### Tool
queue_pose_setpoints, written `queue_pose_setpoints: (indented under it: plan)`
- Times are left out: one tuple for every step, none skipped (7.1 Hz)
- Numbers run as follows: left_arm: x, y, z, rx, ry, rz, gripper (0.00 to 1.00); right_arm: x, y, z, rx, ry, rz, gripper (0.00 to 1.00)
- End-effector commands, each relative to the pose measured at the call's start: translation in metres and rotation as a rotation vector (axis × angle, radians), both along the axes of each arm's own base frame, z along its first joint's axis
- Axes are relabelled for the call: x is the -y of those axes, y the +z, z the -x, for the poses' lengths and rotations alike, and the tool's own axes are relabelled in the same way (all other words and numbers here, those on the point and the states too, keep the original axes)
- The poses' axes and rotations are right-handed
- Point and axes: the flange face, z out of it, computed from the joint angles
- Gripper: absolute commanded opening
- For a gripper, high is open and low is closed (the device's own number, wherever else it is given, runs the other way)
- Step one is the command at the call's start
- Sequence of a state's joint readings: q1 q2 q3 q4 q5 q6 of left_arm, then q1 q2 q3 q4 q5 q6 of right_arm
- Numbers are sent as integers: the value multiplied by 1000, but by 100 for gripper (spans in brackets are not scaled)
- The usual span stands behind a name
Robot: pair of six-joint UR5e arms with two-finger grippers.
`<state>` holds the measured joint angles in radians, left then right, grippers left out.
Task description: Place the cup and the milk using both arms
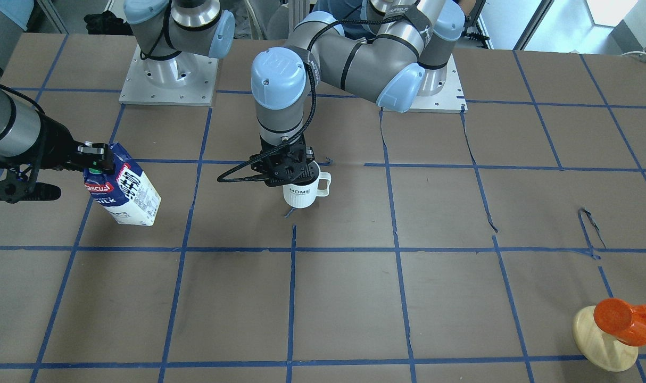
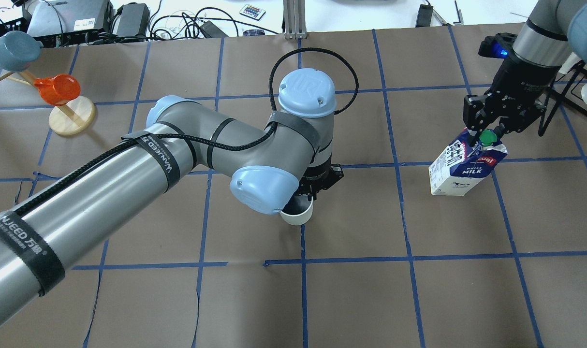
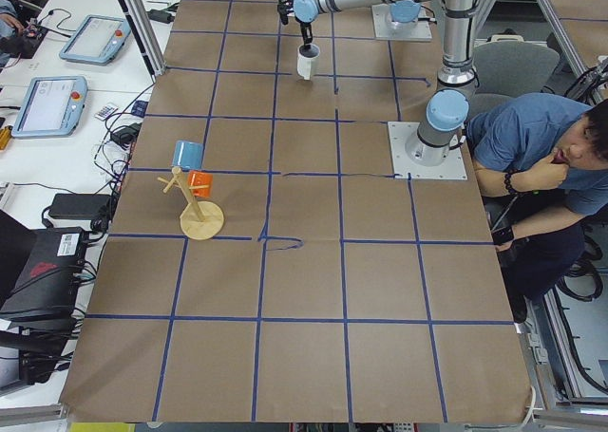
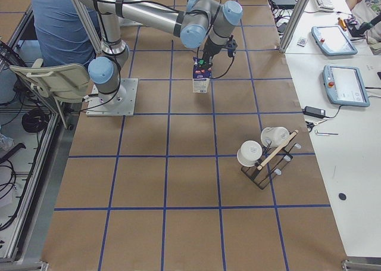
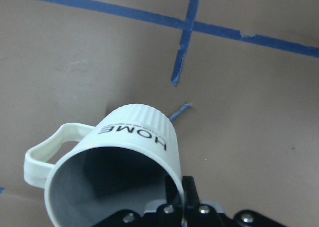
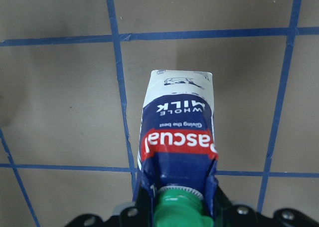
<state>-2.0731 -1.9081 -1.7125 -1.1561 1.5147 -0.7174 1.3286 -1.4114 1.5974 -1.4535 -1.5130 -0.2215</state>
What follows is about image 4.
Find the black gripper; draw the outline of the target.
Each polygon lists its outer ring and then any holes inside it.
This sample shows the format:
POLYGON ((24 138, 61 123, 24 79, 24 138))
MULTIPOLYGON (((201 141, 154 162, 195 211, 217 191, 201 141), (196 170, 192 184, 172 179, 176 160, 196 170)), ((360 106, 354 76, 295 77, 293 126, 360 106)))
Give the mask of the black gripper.
POLYGON ((208 60, 208 70, 211 70, 213 66, 213 57, 218 54, 222 45, 215 44, 210 38, 207 38, 207 41, 204 44, 203 48, 203 58, 201 58, 201 68, 207 68, 208 60))

